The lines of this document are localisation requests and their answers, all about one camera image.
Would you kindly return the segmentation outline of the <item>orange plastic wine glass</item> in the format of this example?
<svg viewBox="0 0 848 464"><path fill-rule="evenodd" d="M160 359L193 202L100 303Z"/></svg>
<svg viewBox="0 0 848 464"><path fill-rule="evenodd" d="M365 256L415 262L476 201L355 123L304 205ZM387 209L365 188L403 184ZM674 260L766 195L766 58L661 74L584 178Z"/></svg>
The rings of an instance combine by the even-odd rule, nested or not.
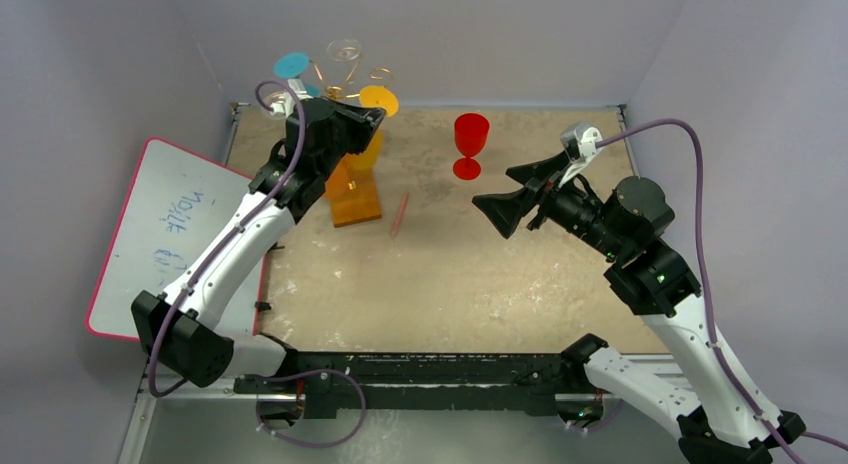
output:
<svg viewBox="0 0 848 464"><path fill-rule="evenodd" d="M334 200L343 196L350 190L350 182L351 177L348 166L345 160L342 160L327 178L323 197L328 200Z"/></svg>

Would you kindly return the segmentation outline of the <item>blue plastic wine glass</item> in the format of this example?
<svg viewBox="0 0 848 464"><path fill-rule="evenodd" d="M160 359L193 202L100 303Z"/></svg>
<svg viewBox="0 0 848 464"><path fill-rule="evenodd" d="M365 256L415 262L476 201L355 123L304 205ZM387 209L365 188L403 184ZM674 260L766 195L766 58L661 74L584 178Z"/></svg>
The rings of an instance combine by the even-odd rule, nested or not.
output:
<svg viewBox="0 0 848 464"><path fill-rule="evenodd" d="M302 52L293 52L280 57L273 65L272 72L280 79L291 81L291 86L304 91L310 97L318 97L322 91L308 83L302 75L310 68L311 59Z"/></svg>

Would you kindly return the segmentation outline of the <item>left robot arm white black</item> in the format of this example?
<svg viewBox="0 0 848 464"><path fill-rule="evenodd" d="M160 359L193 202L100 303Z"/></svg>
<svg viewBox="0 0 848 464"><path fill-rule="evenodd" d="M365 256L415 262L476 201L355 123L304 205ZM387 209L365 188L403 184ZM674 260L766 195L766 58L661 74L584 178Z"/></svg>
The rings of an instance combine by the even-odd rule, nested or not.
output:
<svg viewBox="0 0 848 464"><path fill-rule="evenodd" d="M266 335L218 332L224 311L248 275L309 208L348 154L361 154L388 112L326 97L296 103L285 135L269 152L234 215L201 255L158 293L141 291L131 315L149 356L148 376L165 366L183 382L207 387L227 375L259 375L272 392L297 383L288 346Z"/></svg>

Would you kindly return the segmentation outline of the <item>red plastic wine glass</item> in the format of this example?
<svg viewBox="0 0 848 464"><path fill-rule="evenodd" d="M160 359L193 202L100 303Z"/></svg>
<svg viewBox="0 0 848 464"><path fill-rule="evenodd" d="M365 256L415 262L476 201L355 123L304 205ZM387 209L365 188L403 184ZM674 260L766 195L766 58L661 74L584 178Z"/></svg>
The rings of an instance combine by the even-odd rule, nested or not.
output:
<svg viewBox="0 0 848 464"><path fill-rule="evenodd" d="M490 123L481 114L464 113L456 118L453 129L454 144L462 155L453 164L453 173L461 180L474 180L482 171L481 165L475 160L475 157L487 143Z"/></svg>

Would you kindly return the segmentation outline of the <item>yellow plastic wine glass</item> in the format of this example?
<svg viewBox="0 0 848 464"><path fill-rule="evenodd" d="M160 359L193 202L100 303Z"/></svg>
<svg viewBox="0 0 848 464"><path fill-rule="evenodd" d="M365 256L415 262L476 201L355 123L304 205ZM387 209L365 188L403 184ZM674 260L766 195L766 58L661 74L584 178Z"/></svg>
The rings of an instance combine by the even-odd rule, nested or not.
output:
<svg viewBox="0 0 848 464"><path fill-rule="evenodd" d="M387 117L394 116L399 110L399 101L396 95L385 86L365 86L360 90L358 99L363 107L384 109ZM356 171L372 169L382 151L383 142L382 131L377 130L364 152L348 154L345 157L346 165Z"/></svg>

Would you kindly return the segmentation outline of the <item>clear wine glass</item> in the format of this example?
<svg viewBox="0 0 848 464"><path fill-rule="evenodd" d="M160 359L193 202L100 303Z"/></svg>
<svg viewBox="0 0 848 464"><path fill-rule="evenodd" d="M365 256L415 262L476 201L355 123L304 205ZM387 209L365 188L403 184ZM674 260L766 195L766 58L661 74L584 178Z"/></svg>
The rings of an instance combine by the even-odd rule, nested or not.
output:
<svg viewBox="0 0 848 464"><path fill-rule="evenodd" d="M335 62L352 63L358 61L361 57L362 47L356 39L337 39L331 42L326 53L328 57Z"/></svg>
<svg viewBox="0 0 848 464"><path fill-rule="evenodd" d="M262 108L272 120L285 120L291 113L292 102L284 91L268 94L262 99Z"/></svg>

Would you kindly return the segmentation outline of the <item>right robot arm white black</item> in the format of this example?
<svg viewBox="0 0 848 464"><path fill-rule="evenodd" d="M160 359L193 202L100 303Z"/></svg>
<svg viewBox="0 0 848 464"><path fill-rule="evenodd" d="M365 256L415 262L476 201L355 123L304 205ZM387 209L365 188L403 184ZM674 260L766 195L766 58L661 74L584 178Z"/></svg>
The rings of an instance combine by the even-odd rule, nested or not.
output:
<svg viewBox="0 0 848 464"><path fill-rule="evenodd" d="M769 463L805 424L751 382L708 317L706 292L662 239L674 213L654 181L622 179L601 199L565 154L511 167L517 191L483 194L474 205L503 237L520 223L554 223L602 254L611 290L661 340L687 380L679 389L588 334L563 351L561 376L576 391L617 395L660 424L691 463Z"/></svg>

